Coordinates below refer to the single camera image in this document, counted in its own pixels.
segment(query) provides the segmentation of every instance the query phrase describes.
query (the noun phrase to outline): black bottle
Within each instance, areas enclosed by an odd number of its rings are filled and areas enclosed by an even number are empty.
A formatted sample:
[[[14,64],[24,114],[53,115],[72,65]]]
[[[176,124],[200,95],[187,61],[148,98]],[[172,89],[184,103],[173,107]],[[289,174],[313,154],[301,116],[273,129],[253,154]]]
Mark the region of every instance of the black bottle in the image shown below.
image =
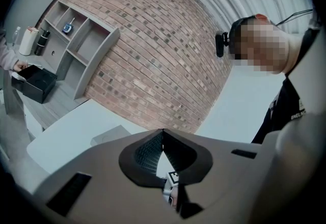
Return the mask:
[[[50,31],[44,31],[43,34],[40,36],[39,41],[37,42],[37,46],[35,48],[34,54],[41,55],[43,48],[47,42],[47,38],[50,35]]]

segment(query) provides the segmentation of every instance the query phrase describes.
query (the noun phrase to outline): wall shelf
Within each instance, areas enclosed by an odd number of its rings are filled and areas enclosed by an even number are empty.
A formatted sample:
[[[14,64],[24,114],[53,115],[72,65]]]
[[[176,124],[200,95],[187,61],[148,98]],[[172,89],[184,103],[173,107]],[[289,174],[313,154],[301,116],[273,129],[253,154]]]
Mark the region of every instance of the wall shelf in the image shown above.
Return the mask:
[[[74,19],[67,35],[62,29]],[[118,28],[105,24],[75,5],[58,1],[41,24],[49,30],[43,50],[50,64],[68,89],[72,99],[82,97],[95,69],[120,37]]]

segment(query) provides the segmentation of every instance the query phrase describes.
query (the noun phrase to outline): person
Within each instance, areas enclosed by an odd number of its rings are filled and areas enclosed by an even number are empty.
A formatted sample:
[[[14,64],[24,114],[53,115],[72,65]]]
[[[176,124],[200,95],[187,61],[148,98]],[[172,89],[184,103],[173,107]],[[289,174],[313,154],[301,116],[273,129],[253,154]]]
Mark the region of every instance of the person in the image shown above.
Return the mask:
[[[5,39],[6,31],[0,29],[0,67],[4,70],[14,70],[16,72],[26,68],[28,64],[20,61],[14,50],[9,49]]]
[[[282,87],[267,110],[252,143],[261,144],[272,131],[281,130],[289,121],[305,114],[305,108],[288,75],[312,45],[321,27],[315,9],[303,37],[288,34],[262,14],[237,20],[229,33],[229,55],[234,60],[261,71],[284,73]]]

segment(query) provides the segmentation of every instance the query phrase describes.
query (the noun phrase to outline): black box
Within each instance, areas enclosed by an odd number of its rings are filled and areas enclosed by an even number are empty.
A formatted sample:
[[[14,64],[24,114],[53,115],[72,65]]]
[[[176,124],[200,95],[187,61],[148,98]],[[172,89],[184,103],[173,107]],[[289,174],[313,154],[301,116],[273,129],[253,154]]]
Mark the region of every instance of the black box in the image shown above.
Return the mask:
[[[26,81],[20,81],[11,77],[11,85],[25,96],[39,103],[44,102],[57,80],[56,74],[34,65],[19,71],[18,74],[24,77]]]

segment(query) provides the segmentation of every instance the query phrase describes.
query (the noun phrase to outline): person's hand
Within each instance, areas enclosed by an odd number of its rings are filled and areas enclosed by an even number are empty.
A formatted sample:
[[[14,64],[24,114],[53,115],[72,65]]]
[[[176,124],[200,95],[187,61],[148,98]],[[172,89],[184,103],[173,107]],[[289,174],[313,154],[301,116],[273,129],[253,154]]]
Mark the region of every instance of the person's hand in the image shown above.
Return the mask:
[[[176,208],[178,204],[178,186],[172,188],[170,197],[172,198],[172,208]]]
[[[21,71],[22,69],[27,68],[28,66],[29,66],[29,65],[28,65],[26,62],[18,60],[18,61],[16,62],[16,64],[14,65],[14,70],[15,70],[16,72],[19,72],[19,71]]]

